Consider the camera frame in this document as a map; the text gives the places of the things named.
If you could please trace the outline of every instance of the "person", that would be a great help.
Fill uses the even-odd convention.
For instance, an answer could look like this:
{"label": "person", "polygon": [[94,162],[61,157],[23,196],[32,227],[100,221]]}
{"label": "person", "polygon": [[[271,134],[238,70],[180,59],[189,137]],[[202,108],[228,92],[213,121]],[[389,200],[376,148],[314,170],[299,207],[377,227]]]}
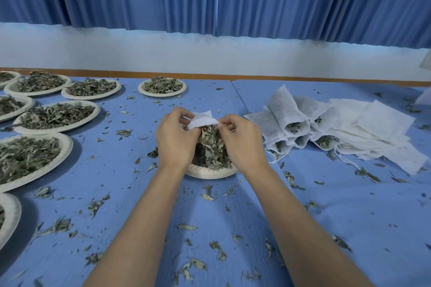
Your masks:
{"label": "person", "polygon": [[[194,115],[175,108],[160,122],[159,168],[84,287],[154,286],[177,192],[200,135],[200,128],[184,130],[190,122],[185,117]],[[259,127],[228,115],[218,129],[262,205],[294,285],[373,286],[267,163]]]}

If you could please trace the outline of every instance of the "blue table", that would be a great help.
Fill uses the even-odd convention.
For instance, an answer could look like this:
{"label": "blue table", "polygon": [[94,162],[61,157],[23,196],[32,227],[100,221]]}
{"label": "blue table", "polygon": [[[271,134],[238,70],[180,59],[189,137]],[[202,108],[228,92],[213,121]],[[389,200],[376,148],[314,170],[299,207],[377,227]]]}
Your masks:
{"label": "blue table", "polygon": [[[156,99],[137,92],[141,81],[120,79],[123,84],[120,92],[96,100],[102,107],[96,119],[66,132],[74,142],[68,158],[47,175],[11,191],[22,203],[22,218],[0,251],[0,286],[16,286],[20,282],[23,282],[22,287],[33,286],[33,280],[37,278],[45,286],[83,284],[94,267],[85,266],[85,257],[92,252],[106,250],[153,176],[155,170],[146,172],[154,161],[147,157],[147,153],[156,146],[158,121],[175,105],[198,112],[211,110],[216,118],[225,113],[247,113],[229,81],[185,80],[188,88],[182,98],[163,98],[160,104],[153,103]],[[39,104],[60,100],[63,97],[58,93],[37,98]],[[1,123],[0,127],[11,123]],[[133,131],[130,137],[119,140],[116,135],[119,129]],[[14,134],[0,133],[0,138]],[[283,176],[277,164],[273,168]],[[206,185],[214,186],[213,195],[218,195],[217,200],[208,202],[202,198]],[[234,194],[222,197],[231,185],[234,185]],[[54,198],[34,198],[35,192],[45,186],[55,190]],[[87,209],[89,203],[107,194],[111,198],[91,219]],[[290,284],[288,272],[281,266],[276,252],[268,257],[265,238],[275,246],[276,243],[256,195],[240,173],[214,181],[186,176],[178,197],[166,236],[157,286],[170,286],[175,272],[189,262],[190,257],[208,266],[207,271],[191,269],[195,286]],[[38,223],[44,222],[41,230],[45,230],[61,216],[72,219],[73,229],[33,238]],[[198,229],[178,230],[176,226],[181,223],[196,224]],[[69,238],[69,232],[76,229],[78,234]],[[244,238],[235,243],[232,234],[240,234]],[[191,240],[192,246],[186,245],[186,238]],[[227,255],[225,262],[216,259],[217,250],[209,246],[213,241],[222,246]],[[84,251],[89,245],[92,245],[89,251]],[[253,281],[242,277],[242,272],[253,273],[253,268],[259,271],[261,280],[256,276]],[[24,270],[24,274],[11,281]],[[181,276],[179,285],[190,286],[191,282]]]}
{"label": "blue table", "polygon": [[[322,82],[285,82],[237,80],[233,82],[248,112],[263,109],[266,101],[283,84],[292,95],[302,95],[326,102],[331,98],[364,101],[378,99],[387,105],[416,117],[407,132],[412,144],[431,157],[431,132],[418,129],[431,124],[431,108],[415,106],[421,113],[409,113],[406,101],[414,101],[420,90],[395,85],[348,84]],[[382,97],[374,93],[381,92]],[[389,161],[362,161],[347,156],[359,166],[378,176],[373,183],[356,176],[355,168],[340,160],[331,160],[313,145],[303,150],[293,148],[284,162],[295,182],[305,191],[294,190],[303,203],[317,202],[320,208],[310,213],[330,234],[340,237],[351,247],[348,255],[378,286],[431,285],[431,169],[410,177]],[[385,167],[375,166],[382,163]],[[389,170],[409,184],[391,179]]]}

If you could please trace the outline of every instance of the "forearm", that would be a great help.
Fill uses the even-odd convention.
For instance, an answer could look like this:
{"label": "forearm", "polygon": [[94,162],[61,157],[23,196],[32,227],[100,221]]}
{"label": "forearm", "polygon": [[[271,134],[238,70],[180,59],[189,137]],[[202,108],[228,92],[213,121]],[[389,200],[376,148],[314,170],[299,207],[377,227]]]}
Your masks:
{"label": "forearm", "polygon": [[154,286],[184,172],[159,168],[84,287]]}
{"label": "forearm", "polygon": [[295,286],[373,286],[268,166],[246,174]]}

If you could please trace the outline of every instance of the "pile of white bags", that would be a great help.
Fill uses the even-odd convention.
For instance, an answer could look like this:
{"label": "pile of white bags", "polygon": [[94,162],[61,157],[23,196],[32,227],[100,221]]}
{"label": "pile of white bags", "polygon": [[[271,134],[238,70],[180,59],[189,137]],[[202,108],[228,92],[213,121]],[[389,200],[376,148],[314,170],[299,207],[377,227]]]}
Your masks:
{"label": "pile of white bags", "polygon": [[266,149],[278,155],[293,147],[302,149],[311,141],[322,150],[356,154],[363,160],[386,157],[410,175],[428,160],[406,136],[415,119],[377,100],[324,103],[292,97],[283,85],[264,108],[245,117],[260,127]]}

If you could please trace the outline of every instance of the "plate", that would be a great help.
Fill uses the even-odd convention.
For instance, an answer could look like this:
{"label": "plate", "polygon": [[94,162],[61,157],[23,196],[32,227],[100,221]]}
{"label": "plate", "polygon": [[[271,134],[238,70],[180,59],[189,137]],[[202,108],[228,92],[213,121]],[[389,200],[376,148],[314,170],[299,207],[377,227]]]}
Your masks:
{"label": "plate", "polygon": [[[35,100],[32,98],[26,97],[25,95],[15,95],[12,97],[17,101],[24,102],[24,106],[22,106],[21,108],[13,111],[11,113],[6,113],[6,114],[0,116],[0,122],[11,119],[11,118],[16,117],[18,115],[21,115],[22,113],[26,112],[27,110],[29,110],[31,107],[33,107],[35,105]],[[7,98],[7,96],[1,95],[0,98]]]}
{"label": "plate", "polygon": [[[47,129],[29,129],[29,128],[25,128],[22,126],[17,126],[17,127],[14,127],[13,130],[17,133],[20,133],[20,134],[29,134],[29,135],[43,135],[43,134],[49,134],[49,133],[59,133],[59,132],[64,132],[64,131],[70,131],[71,129],[82,126],[85,123],[89,122],[90,120],[96,118],[96,116],[100,112],[100,106],[98,106],[94,102],[85,101],[85,100],[60,101],[60,102],[56,102],[54,104],[44,105],[44,107],[52,106],[55,104],[82,104],[83,106],[93,106],[94,110],[93,110],[93,113],[90,116],[88,116],[87,118],[84,118],[83,120],[78,121],[74,124],[70,124],[70,125],[66,125],[66,126],[62,126],[62,127],[47,128]],[[21,118],[23,115],[24,114],[20,115],[17,119],[15,119],[13,124],[14,125],[15,124],[21,124]]]}
{"label": "plate", "polygon": [[148,79],[148,80],[146,80],[146,81],[143,81],[143,82],[142,82],[142,83],[140,83],[140,84],[138,85],[138,87],[137,87],[137,90],[138,90],[140,93],[145,94],[145,95],[148,95],[149,97],[155,97],[155,98],[167,98],[167,97],[172,97],[172,96],[174,96],[174,95],[177,95],[177,94],[183,93],[183,92],[186,90],[186,88],[187,88],[186,83],[184,83],[183,81],[181,81],[181,80],[179,79],[178,81],[180,81],[181,83],[183,83],[183,87],[182,87],[181,89],[179,89],[178,91],[176,91],[176,92],[171,92],[171,93],[150,93],[150,92],[147,92],[147,91],[145,91],[145,90],[143,89],[143,84],[144,84],[144,83],[146,83],[146,82],[150,82],[150,81],[151,81],[150,79]]}
{"label": "plate", "polygon": [[14,78],[11,78],[9,81],[4,81],[3,83],[0,83],[0,89],[1,89],[1,88],[4,88],[4,87],[5,87],[6,85],[8,85],[9,83],[12,83],[12,82],[18,81],[18,80],[22,77],[22,75],[21,75],[20,73],[18,73],[18,72],[11,72],[11,71],[8,71],[8,70],[2,70],[2,71],[0,71],[0,72],[11,73],[12,75],[14,75],[14,76],[15,76]]}
{"label": "plate", "polygon": [[68,76],[64,76],[64,75],[58,75],[60,76],[62,79],[66,80],[66,82],[59,86],[58,88],[52,88],[50,90],[44,90],[44,91],[37,91],[37,92],[19,92],[18,88],[16,86],[16,82],[12,82],[9,83],[8,85],[6,85],[4,87],[4,92],[7,94],[13,94],[13,95],[26,95],[28,97],[32,97],[32,96],[37,96],[37,95],[46,95],[46,94],[51,94],[51,93],[55,93],[60,91],[62,88],[68,86],[70,83],[72,83],[72,79]]}
{"label": "plate", "polygon": [[30,183],[31,181],[34,181],[35,179],[38,179],[39,177],[42,177],[43,175],[45,175],[46,173],[50,172],[55,167],[57,167],[59,164],[61,164],[64,161],[64,159],[66,159],[67,156],[70,154],[70,151],[72,151],[72,147],[73,147],[72,139],[67,135],[64,135],[61,133],[52,133],[47,135],[15,135],[15,136],[0,140],[0,143],[8,143],[13,140],[19,139],[23,136],[32,137],[37,140],[40,140],[42,138],[47,138],[47,137],[55,137],[59,140],[60,153],[54,158],[54,160],[52,160],[49,164],[40,168],[39,170],[36,170],[35,172],[32,172],[31,174],[28,174],[27,176],[21,177],[14,181],[10,181],[9,183],[0,184],[0,193],[13,190],[14,188],[23,186],[25,184]]}
{"label": "plate", "polygon": [[65,87],[61,90],[61,95],[67,99],[72,99],[72,100],[96,100],[96,99],[106,98],[106,97],[110,96],[111,94],[114,94],[114,93],[120,91],[120,89],[121,89],[121,83],[120,82],[115,81],[113,79],[107,79],[107,78],[105,80],[108,82],[115,82],[117,84],[117,86],[113,90],[111,90],[107,93],[90,95],[87,97],[79,97],[77,95],[71,95],[71,94],[69,94],[69,89],[67,87]]}
{"label": "plate", "polygon": [[0,205],[4,209],[5,218],[0,228],[0,250],[12,236],[21,218],[21,203],[11,194],[0,193]]}
{"label": "plate", "polygon": [[216,170],[207,167],[200,167],[198,165],[190,165],[186,174],[201,179],[219,179],[233,175],[238,171],[234,164],[231,164],[231,166],[231,168],[221,168]]}

